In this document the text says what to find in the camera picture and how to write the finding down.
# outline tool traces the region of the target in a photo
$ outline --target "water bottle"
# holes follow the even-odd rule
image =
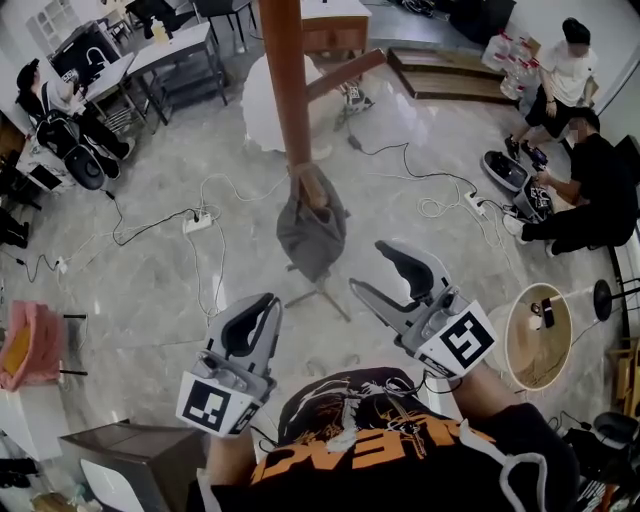
[[[489,40],[487,49],[482,55],[482,63],[494,71],[500,71],[507,66],[507,57],[511,51],[512,39],[504,30]]]

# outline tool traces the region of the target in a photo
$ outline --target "hanging towel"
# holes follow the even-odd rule
[[[312,210],[301,199],[301,173],[313,174],[327,195],[324,208]],[[332,183],[315,164],[291,176],[289,200],[278,217],[277,237],[291,262],[312,283],[340,257],[347,237],[344,207]]]

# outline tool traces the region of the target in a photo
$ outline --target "black t-shirt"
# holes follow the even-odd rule
[[[635,225],[638,197],[631,171],[600,134],[576,144],[571,155],[571,179],[581,183],[580,195],[607,219]]]
[[[345,372],[304,388],[285,406],[280,447],[261,461],[251,484],[212,487],[222,511],[511,511],[499,487],[502,466],[461,444],[459,422],[407,395],[412,388],[394,368]],[[533,405],[509,407],[472,427],[505,454],[544,455],[547,510],[570,510],[575,456]],[[509,477],[527,510],[539,510],[537,477],[533,464]],[[197,483],[187,510],[204,510]]]

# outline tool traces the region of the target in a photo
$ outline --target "black shorts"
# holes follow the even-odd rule
[[[556,100],[556,105],[558,106],[558,112],[555,118],[551,118],[547,115],[547,95],[542,86],[540,86],[536,101],[527,117],[525,117],[525,121],[529,126],[544,126],[554,139],[559,137],[571,119],[573,107],[567,107],[558,100]]]

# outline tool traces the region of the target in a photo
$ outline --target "white table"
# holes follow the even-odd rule
[[[134,60],[135,55],[133,53],[128,53],[117,61],[108,64],[100,72],[98,79],[89,85],[84,97],[87,101],[92,102],[104,118],[107,119],[104,112],[100,110],[98,101],[112,94],[114,90],[119,90],[123,98],[127,101],[129,107],[137,113],[140,120],[151,131],[151,133],[155,133],[147,121],[147,116],[145,116],[143,110],[136,105],[133,98],[131,98],[129,91],[127,91],[123,84],[124,78],[127,76],[127,71],[129,71]]]
[[[112,89],[120,85],[134,59],[135,55],[128,53],[117,61],[107,64],[99,73],[98,79],[87,88],[87,93],[84,95],[85,99],[94,102],[108,96]]]
[[[208,44],[213,45],[213,55],[208,48]],[[207,62],[212,72],[213,78],[217,81],[218,91],[222,96],[222,101],[227,105],[227,98],[224,95],[222,78],[224,68],[220,62],[217,47],[211,38],[211,26],[208,23],[201,23],[195,27],[182,29],[173,33],[173,39],[162,43],[153,43],[140,50],[135,60],[129,67],[128,75],[135,78],[145,92],[151,105],[154,107],[160,120],[166,125],[168,123],[162,112],[160,102],[157,102],[143,75],[149,71],[153,72],[161,66],[179,62],[194,53],[204,52]]]
[[[58,385],[0,390],[0,430],[34,460],[61,456],[58,438],[71,432]]]

